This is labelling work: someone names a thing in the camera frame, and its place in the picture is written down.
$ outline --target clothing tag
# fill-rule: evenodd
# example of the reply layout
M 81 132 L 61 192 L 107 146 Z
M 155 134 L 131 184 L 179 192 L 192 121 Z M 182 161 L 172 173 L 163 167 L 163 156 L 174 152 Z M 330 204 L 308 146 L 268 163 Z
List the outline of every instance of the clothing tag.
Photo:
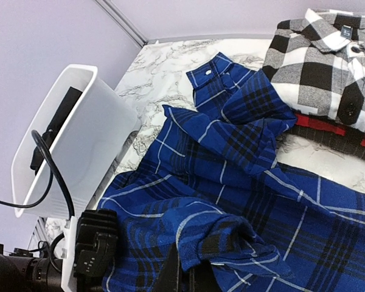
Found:
M 353 27 L 350 26 L 342 26 L 341 37 L 347 38 L 349 40 L 352 39 Z

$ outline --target button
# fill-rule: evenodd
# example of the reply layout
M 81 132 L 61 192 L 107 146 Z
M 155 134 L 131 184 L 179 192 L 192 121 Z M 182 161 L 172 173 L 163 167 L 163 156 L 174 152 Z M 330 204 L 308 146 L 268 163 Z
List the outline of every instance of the button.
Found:
M 347 108 L 345 109 L 345 112 L 346 114 L 349 116 L 349 117 L 352 117 L 355 115 L 356 113 L 356 107 L 355 107 L 355 104 L 354 103 L 350 103 Z
M 361 53 L 361 50 L 359 49 L 359 47 L 352 47 L 351 50 L 354 52 L 354 53 Z

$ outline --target plaid shirt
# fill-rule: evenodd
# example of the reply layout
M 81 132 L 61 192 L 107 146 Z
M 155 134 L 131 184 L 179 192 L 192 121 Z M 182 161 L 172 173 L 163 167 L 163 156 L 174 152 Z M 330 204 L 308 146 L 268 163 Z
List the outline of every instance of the plaid shirt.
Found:
M 321 143 L 332 149 L 365 160 L 365 133 L 332 120 L 296 113 L 297 122 L 287 133 Z
M 365 14 L 308 9 L 281 22 L 263 71 L 293 109 L 365 132 Z
M 151 291 L 169 247 L 222 291 L 364 291 L 365 194 L 276 162 L 294 114 L 262 71 L 222 54 L 187 73 L 198 112 L 167 120 L 99 207 L 118 214 L 106 291 Z

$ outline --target shirt collar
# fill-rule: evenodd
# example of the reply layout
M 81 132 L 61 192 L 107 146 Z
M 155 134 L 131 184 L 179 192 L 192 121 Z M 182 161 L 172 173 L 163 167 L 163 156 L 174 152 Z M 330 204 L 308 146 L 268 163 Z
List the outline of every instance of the shirt collar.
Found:
M 308 9 L 299 30 L 321 52 L 337 52 L 352 42 L 341 36 L 341 31 L 333 26 L 338 18 L 346 17 L 354 20 L 353 23 L 356 25 L 352 25 L 352 27 L 365 29 L 365 24 L 363 24 L 365 15 L 337 10 Z

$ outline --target blue plaid shirt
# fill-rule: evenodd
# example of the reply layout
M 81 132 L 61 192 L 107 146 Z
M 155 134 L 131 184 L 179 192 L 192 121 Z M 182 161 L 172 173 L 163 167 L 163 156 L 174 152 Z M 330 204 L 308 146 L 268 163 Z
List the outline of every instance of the blue plaid shirt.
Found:
M 151 291 L 169 247 L 223 291 L 365 291 L 365 194 L 276 161 L 296 118 L 262 71 L 218 54 L 188 72 L 198 112 L 167 120 L 99 207 L 118 214 L 106 291 Z

